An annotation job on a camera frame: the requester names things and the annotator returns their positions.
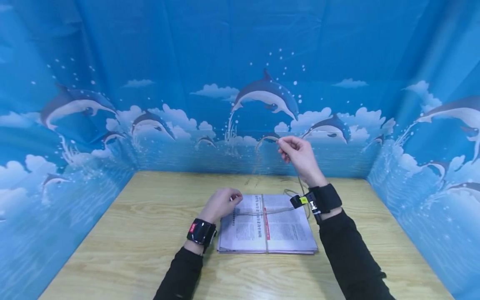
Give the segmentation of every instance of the newspaper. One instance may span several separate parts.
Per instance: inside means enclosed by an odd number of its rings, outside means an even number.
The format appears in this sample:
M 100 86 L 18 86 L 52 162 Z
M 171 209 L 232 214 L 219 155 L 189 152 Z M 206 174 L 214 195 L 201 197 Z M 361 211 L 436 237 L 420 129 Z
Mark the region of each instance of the newspaper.
M 221 219 L 217 251 L 314 254 L 318 247 L 304 209 L 269 213 L 289 208 L 286 195 L 244 195 L 233 213 Z

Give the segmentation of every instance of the dolphin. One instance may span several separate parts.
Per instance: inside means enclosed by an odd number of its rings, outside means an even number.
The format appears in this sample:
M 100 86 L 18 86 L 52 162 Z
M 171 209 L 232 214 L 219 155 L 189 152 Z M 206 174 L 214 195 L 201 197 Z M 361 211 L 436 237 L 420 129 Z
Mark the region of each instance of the dolphin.
M 262 79 L 248 84 L 239 92 L 233 102 L 231 112 L 233 113 L 243 107 L 242 102 L 248 100 L 262 101 L 266 104 L 266 108 L 273 113 L 283 111 L 292 119 L 297 121 L 299 119 L 299 108 L 292 93 L 273 80 L 267 69 L 264 69 L 264 77 Z
M 265 140 L 266 142 L 271 141 L 271 142 L 276 142 L 280 139 L 280 136 L 276 134 L 275 132 L 268 133 L 264 135 L 257 143 L 257 146 L 255 146 L 255 151 L 258 150 L 262 142 Z
M 451 186 L 447 191 L 467 191 L 480 202 L 480 183 L 464 182 L 458 185 Z
M 431 123 L 433 118 L 456 118 L 462 120 L 468 127 L 462 129 L 467 133 L 467 139 L 475 142 L 473 162 L 480 155 L 480 96 L 470 96 L 434 108 L 415 120 L 416 123 Z
M 77 112 L 87 110 L 91 111 L 91 115 L 94 116 L 101 109 L 112 112 L 115 115 L 117 114 L 108 101 L 93 96 L 93 94 L 96 94 L 95 92 L 89 91 L 89 94 L 92 96 L 86 96 L 85 92 L 83 94 L 80 92 L 82 90 L 68 90 L 67 87 L 61 84 L 56 85 L 60 92 L 40 112 L 41 123 L 51 130 L 55 130 L 57 127 L 52 125 L 52 122 Z
M 45 179 L 45 181 L 43 181 L 42 183 L 42 190 L 45 190 L 45 188 L 51 184 L 54 184 L 54 183 L 62 183 L 62 182 L 69 182 L 70 180 L 62 177 L 62 176 L 59 176 L 59 175 L 55 175 L 55 174 L 48 174 L 47 175 L 47 178 Z
M 385 141 L 385 136 L 383 134 L 377 136 L 376 138 L 373 139 L 374 141 L 376 142 L 379 142 L 380 145 L 383 145 L 384 144 L 384 141 Z
M 444 185 L 444 179 L 445 175 L 447 175 L 448 168 L 450 167 L 449 162 L 444 162 L 444 161 L 431 161 L 426 164 L 421 165 L 420 167 L 426 168 L 426 167 L 434 167 L 438 170 L 440 173 L 440 182 L 442 183 L 442 186 Z
M 301 138 L 304 138 L 313 131 L 328 132 L 329 137 L 339 138 L 346 144 L 348 144 L 351 139 L 350 127 L 348 127 L 348 125 L 346 125 L 342 120 L 340 120 L 337 114 L 333 114 L 331 118 L 314 124 Z
M 154 113 L 149 112 L 148 110 L 145 111 L 143 115 L 137 117 L 132 124 L 132 134 L 135 130 L 143 126 L 152 126 L 153 128 L 157 129 L 158 131 L 163 131 L 168 134 L 174 141 L 175 134 L 173 133 L 172 129 L 165 123 L 165 121 L 159 116 Z
M 124 139 L 125 138 L 125 134 L 124 133 L 121 133 L 121 132 L 116 132 L 116 131 L 109 131 L 107 132 L 103 137 L 102 137 L 102 142 L 103 142 L 103 145 L 106 147 L 107 146 L 107 143 L 113 139 L 116 139 L 116 138 L 119 138 L 119 139 Z
M 201 142 L 205 142 L 209 145 L 212 145 L 215 149 L 217 149 L 215 143 L 213 142 L 213 140 L 209 136 L 205 136 L 205 137 L 200 138 L 198 140 L 197 144 L 195 145 L 195 147 L 197 147 Z

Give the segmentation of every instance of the wooden table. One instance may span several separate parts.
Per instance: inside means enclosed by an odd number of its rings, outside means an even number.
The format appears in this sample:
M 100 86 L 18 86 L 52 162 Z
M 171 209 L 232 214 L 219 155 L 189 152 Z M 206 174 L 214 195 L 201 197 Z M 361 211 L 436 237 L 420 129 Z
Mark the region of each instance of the wooden table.
M 299 191 L 295 180 L 139 172 L 40 299 L 152 299 L 191 221 L 215 190 L 231 186 L 244 194 L 279 194 L 285 187 Z M 452 299 L 366 181 L 331 182 L 397 299 Z M 227 255 L 209 248 L 194 299 L 343 299 L 318 226 L 313 217 L 309 221 L 319 246 L 316 255 Z

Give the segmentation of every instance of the red label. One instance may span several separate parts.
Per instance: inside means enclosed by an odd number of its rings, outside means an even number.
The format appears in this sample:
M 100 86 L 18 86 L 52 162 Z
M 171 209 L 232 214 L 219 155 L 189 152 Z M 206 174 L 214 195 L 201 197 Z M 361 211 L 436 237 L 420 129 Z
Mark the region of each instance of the red label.
M 193 233 L 193 231 L 195 230 L 195 226 L 197 226 L 197 223 L 192 223 L 192 226 L 190 226 L 190 230 L 188 232 Z
M 267 233 L 267 240 L 270 240 L 270 228 L 268 226 L 268 217 L 267 217 L 267 208 L 264 207 L 264 218 L 265 218 L 265 232 Z

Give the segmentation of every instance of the black device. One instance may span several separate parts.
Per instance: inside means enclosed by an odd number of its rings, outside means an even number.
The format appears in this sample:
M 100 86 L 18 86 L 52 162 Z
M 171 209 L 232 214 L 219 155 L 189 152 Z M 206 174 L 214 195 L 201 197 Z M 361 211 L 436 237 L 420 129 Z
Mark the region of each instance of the black device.
M 295 195 L 290 199 L 290 202 L 294 208 L 299 208 L 308 203 L 317 224 L 322 222 L 320 214 L 328 214 L 332 209 L 342 206 L 342 200 L 331 183 L 323 187 L 311 188 L 302 197 Z
M 193 221 L 187 233 L 187 239 L 202 245 L 204 253 L 214 237 L 216 237 L 216 225 L 198 218 Z

